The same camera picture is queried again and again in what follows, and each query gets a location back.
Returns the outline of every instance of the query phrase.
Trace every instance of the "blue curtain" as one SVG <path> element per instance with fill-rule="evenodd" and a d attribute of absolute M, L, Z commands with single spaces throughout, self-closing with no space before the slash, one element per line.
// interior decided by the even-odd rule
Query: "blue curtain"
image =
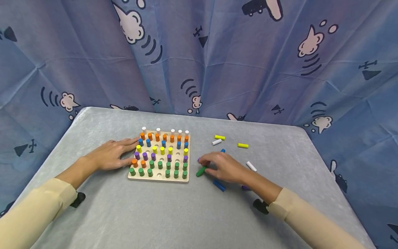
<path fill-rule="evenodd" d="M 389 0 L 1 1 L 2 214 L 79 110 L 99 106 L 302 127 L 375 245 L 398 247 L 397 12 Z"/>

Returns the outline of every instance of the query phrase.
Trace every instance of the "gray tablecloth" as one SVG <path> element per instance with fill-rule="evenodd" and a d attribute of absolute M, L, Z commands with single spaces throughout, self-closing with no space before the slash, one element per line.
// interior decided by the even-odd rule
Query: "gray tablecloth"
<path fill-rule="evenodd" d="M 374 248 L 307 134 L 293 126 L 84 108 L 18 201 L 78 157 L 109 139 L 135 137 L 143 126 L 189 130 L 193 158 L 224 148 L 242 164 L 252 162 Z M 211 146 L 215 134 L 226 140 Z M 253 192 L 234 184 L 221 192 L 208 176 L 197 178 L 195 161 L 188 184 L 131 181 L 128 168 L 96 173 L 79 188 L 86 200 L 68 208 L 33 248 L 308 248 L 289 226 L 252 208 Z"/>

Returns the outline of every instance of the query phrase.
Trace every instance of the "green peg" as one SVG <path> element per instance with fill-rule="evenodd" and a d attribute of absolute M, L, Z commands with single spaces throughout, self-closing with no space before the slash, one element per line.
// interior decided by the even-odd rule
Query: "green peg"
<path fill-rule="evenodd" d="M 205 169 L 207 169 L 206 166 L 203 166 L 201 169 L 199 169 L 199 171 L 196 173 L 196 176 L 199 177 L 199 176 L 203 175 L 203 173 L 205 172 Z"/>
<path fill-rule="evenodd" d="M 136 174 L 136 173 L 135 173 L 135 170 L 134 170 L 134 168 L 130 168 L 130 170 L 129 170 L 129 171 L 130 171 L 130 174 L 131 174 L 132 176 L 135 176 L 135 174 Z"/>
<path fill-rule="evenodd" d="M 143 168 L 139 168 L 138 173 L 140 173 L 140 176 L 144 176 L 144 169 Z"/>

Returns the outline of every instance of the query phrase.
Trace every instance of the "orange peg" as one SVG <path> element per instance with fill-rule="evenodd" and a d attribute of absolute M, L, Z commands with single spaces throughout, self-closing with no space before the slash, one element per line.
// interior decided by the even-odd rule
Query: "orange peg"
<path fill-rule="evenodd" d="M 133 167 L 134 167 L 134 168 L 137 168 L 137 167 L 138 167 L 138 161 L 137 161 L 137 159 L 133 158 L 133 160 L 131 160 L 131 163 L 133 164 Z"/>
<path fill-rule="evenodd" d="M 146 168 L 146 162 L 145 160 L 141 160 L 141 167 L 144 169 Z"/>

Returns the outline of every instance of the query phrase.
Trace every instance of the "white peg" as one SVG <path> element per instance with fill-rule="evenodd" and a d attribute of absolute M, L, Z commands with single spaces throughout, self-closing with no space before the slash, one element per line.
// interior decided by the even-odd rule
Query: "white peg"
<path fill-rule="evenodd" d="M 254 172 L 257 171 L 257 169 L 252 165 L 252 163 L 251 163 L 250 161 L 247 161 L 246 165 L 247 165 L 251 170 L 253 170 Z"/>
<path fill-rule="evenodd" d="M 211 144 L 214 146 L 216 144 L 221 143 L 221 141 L 222 141 L 221 139 L 217 139 L 216 141 L 211 142 Z"/>

